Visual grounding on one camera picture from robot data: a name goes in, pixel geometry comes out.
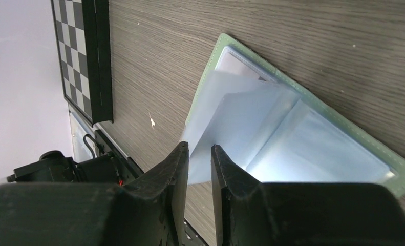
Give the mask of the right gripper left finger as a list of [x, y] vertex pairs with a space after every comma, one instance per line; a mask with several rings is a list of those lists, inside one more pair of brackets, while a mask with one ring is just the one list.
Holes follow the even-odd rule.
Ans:
[[0, 185], [0, 245], [181, 245], [188, 143], [124, 186]]

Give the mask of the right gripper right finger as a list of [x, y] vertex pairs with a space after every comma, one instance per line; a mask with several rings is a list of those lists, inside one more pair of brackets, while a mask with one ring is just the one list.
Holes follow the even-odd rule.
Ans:
[[373, 183], [260, 182], [211, 148], [217, 245], [405, 245], [405, 213]]

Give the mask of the green card holder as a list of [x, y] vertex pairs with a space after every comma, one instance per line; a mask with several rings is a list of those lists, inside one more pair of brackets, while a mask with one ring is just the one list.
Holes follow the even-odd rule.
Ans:
[[[226, 46], [276, 81], [215, 70]], [[182, 140], [189, 144], [191, 185], [211, 181], [211, 148], [220, 145], [261, 182], [372, 182], [405, 194], [404, 158], [225, 33], [204, 69]]]

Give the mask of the white card with magnetic stripe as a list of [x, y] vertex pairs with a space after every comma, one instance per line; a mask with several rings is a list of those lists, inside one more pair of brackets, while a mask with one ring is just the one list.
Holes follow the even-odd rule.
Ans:
[[263, 81], [275, 82], [274, 76], [231, 46], [223, 48], [215, 70]]

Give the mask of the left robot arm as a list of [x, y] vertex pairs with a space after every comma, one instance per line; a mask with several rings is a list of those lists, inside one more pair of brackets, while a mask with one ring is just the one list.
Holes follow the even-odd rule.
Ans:
[[101, 130], [96, 130], [94, 134], [94, 137], [89, 134], [83, 137], [85, 144], [87, 139], [94, 143], [95, 150], [89, 147], [94, 157], [76, 162], [58, 150], [49, 151], [39, 161], [14, 169], [6, 181], [95, 182], [123, 186], [143, 174], [142, 169], [130, 157], [124, 156]]

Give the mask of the black white chessboard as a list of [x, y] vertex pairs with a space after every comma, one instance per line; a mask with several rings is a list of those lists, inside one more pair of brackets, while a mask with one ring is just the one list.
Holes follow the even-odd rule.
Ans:
[[51, 1], [63, 95], [90, 125], [114, 120], [108, 1]]

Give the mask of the aluminium front rail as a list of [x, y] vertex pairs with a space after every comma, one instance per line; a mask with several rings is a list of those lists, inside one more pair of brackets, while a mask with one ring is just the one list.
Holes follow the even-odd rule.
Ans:
[[71, 105], [69, 105], [69, 118], [74, 160], [76, 162], [83, 162], [95, 158], [95, 143], [89, 137], [85, 137], [85, 135], [94, 137], [94, 131], [84, 122]]

